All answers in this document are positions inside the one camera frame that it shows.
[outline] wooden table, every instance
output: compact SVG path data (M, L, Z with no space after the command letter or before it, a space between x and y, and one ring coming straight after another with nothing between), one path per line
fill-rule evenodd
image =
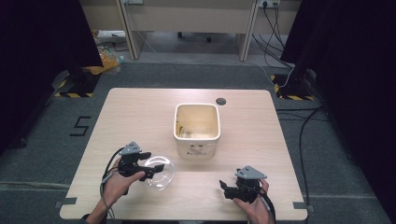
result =
M176 106L180 103L219 105L221 137L210 161L184 161L173 137ZM100 199L99 185L114 152L135 141L143 152L168 157L176 168L172 183L153 190L134 183L129 194L113 206L116 219L135 220L246 220L246 214L224 198L219 180L234 186L236 168L250 165L268 175L269 196L278 220L303 220L302 203L290 155L268 91L113 89L85 149L66 198L61 217L80 218Z

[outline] gray carpet floor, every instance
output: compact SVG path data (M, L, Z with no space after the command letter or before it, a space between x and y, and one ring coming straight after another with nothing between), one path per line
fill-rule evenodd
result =
M267 76L289 72L269 67L266 71ZM64 75L54 80L55 86ZM26 136L27 147L5 151L0 158L0 223L77 223L59 217L59 202L73 180L106 95L115 87L270 91L305 195L299 136L304 118L312 110L282 109L316 108L321 101L276 98L273 86L255 65L123 63L117 74L101 75L92 98L51 97ZM81 116L89 117L80 121L80 125L89 127L86 134L70 136L82 132L74 128ZM326 110L319 111L304 126L302 149L309 193L304 197L311 205L308 223L390 223L340 139Z

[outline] electrical outlet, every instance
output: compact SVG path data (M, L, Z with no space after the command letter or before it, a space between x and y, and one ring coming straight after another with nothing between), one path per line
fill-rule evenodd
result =
M263 7L262 4L267 2L267 8L269 7L279 7L280 0L260 0L259 7Z

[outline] finger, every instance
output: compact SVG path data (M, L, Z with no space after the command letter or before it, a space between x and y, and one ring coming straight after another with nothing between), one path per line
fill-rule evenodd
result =
M244 201L237 199L237 198L233 198L233 202L238 205L238 207L242 208L243 210L246 211L246 209L248 208L248 204L245 203Z
M146 174L146 173L145 173L144 171L137 172L136 174L129 176L129 177L128 177L128 180L129 180L129 182L132 184L132 183L134 183L136 180L138 180L138 179L142 178L143 176L145 176L145 174Z
M111 169L114 169L114 168L118 167L118 166L119 166L119 161L120 161L120 158L118 158L118 159L114 162L113 167L112 167Z
M264 189L265 192L268 192L270 185L267 183L267 181L265 181L265 179L261 179L260 182L262 182L262 189Z

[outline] wrist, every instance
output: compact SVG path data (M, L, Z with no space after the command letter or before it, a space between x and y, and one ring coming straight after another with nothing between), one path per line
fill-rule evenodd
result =
M86 218L87 223L95 224L101 223L101 221L106 217L108 209L103 199L101 199L90 215Z

